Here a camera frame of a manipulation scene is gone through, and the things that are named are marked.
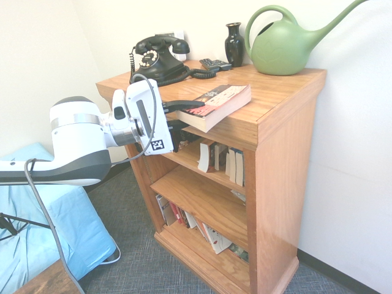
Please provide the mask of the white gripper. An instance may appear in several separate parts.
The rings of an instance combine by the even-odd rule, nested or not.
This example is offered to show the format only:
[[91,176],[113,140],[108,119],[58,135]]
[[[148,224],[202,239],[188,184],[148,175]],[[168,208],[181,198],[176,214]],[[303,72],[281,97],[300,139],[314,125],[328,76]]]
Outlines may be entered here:
[[184,122],[167,121],[165,113],[194,109],[205,105],[197,100],[162,102],[157,82],[140,80],[128,86],[126,105],[137,123],[138,142],[146,155],[166,154],[173,151],[169,130],[181,130]]

